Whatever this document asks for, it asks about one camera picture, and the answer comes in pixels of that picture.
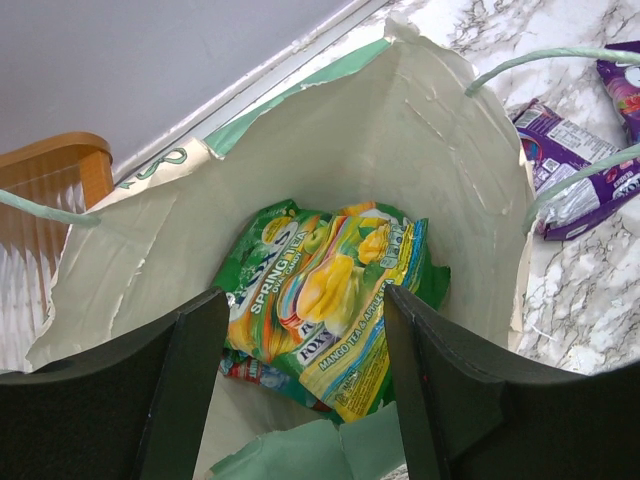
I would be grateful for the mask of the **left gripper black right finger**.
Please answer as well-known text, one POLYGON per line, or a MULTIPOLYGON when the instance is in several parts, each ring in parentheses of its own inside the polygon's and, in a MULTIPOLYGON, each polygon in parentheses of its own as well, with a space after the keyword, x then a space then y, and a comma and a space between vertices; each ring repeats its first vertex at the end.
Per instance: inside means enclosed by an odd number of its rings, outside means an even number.
POLYGON ((639 366, 585 376, 512 353, 400 286, 385 291, 413 479, 635 479, 639 366))

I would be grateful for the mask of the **purple Fox's candy bag left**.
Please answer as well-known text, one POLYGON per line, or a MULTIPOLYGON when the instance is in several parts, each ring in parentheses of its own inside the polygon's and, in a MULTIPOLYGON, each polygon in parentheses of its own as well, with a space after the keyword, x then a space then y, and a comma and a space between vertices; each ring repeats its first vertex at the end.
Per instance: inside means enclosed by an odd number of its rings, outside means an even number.
MULTIPOLYGON (((619 152, 613 144, 533 99, 513 119, 534 189, 542 193, 578 171, 619 152)), ((629 160, 565 189, 541 207, 537 233, 567 241, 595 228, 639 194, 639 161, 629 160)))

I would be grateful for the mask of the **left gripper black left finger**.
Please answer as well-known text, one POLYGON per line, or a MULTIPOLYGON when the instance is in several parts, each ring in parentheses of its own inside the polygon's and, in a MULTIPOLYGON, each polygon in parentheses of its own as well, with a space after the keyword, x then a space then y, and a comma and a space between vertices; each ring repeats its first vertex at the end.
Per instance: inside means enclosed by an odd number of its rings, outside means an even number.
POLYGON ((227 332, 225 293, 1 377, 4 479, 192 478, 227 332))

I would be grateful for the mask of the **teal red Fox's mint bag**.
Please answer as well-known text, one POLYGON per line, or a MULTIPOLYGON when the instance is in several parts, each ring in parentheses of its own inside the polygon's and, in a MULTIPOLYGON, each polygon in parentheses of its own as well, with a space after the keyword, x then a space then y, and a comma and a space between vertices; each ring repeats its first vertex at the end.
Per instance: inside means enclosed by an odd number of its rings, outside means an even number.
POLYGON ((224 348, 219 371, 226 377, 276 391, 316 412, 330 413, 332 411, 329 406, 302 386, 297 379, 243 352, 224 348))

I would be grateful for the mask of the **purple fox's candy bag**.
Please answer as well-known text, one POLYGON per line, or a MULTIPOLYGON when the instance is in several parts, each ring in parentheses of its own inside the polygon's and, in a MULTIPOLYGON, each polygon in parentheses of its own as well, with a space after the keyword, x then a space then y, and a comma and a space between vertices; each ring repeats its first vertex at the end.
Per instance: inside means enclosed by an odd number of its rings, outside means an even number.
MULTIPOLYGON (((534 189, 542 193, 578 171, 619 152, 613 144, 533 99, 513 119, 534 189)), ((537 233, 567 241, 595 228, 639 194, 639 161, 629 160, 565 189, 541 207, 537 233)))
POLYGON ((596 68, 624 126, 628 142, 639 143, 639 63, 598 60, 596 68))

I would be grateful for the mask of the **green paper gift bag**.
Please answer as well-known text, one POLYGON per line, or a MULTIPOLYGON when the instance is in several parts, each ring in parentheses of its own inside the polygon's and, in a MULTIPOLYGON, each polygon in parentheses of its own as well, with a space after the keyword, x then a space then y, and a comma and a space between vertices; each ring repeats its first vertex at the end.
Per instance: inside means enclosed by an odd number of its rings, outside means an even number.
MULTIPOLYGON (((215 276, 248 222, 284 200, 322 212, 372 201, 427 219, 431 260, 451 272, 443 303, 430 307, 515 353, 541 207, 595 173, 639 161, 639 150, 538 193, 488 80, 389 19, 381 40, 172 148, 83 213, 3 192, 5 205, 68 231, 26 368, 2 375, 32 373, 222 290, 215 276)), ((230 307, 223 349, 229 320, 230 307)), ((226 377, 219 364, 190 479, 379 479, 407 466, 391 362, 391 401, 352 422, 226 377)))

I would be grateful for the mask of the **wooden rack with clear slats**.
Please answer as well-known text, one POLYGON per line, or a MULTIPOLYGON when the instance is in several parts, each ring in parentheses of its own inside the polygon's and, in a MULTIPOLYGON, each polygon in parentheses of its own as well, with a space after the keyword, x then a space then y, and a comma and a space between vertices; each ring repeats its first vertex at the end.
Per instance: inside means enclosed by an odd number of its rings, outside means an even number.
MULTIPOLYGON (((114 189, 112 155, 102 137, 71 132, 1 156, 1 190, 35 203, 83 213, 114 189)), ((66 224, 1 206, 1 370, 26 368, 44 325, 66 224)))

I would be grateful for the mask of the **green Fox's bag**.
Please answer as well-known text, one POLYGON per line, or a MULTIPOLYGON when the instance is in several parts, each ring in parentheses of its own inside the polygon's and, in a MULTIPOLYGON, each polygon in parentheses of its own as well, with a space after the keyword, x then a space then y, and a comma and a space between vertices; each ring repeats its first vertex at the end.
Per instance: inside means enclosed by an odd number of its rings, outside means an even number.
POLYGON ((449 288, 428 227, 372 201, 322 212, 284 200, 259 210, 214 279, 230 307, 224 348, 297 379, 336 421, 375 412, 392 399, 385 288, 402 286, 435 308, 449 288))

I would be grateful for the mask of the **purple Fox's candy bag right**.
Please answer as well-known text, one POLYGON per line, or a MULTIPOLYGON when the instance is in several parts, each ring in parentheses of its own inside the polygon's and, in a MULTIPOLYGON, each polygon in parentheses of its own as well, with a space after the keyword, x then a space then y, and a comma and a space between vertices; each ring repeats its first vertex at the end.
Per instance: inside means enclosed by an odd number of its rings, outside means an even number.
POLYGON ((596 68, 624 126, 628 142, 639 143, 639 63, 598 60, 596 68))

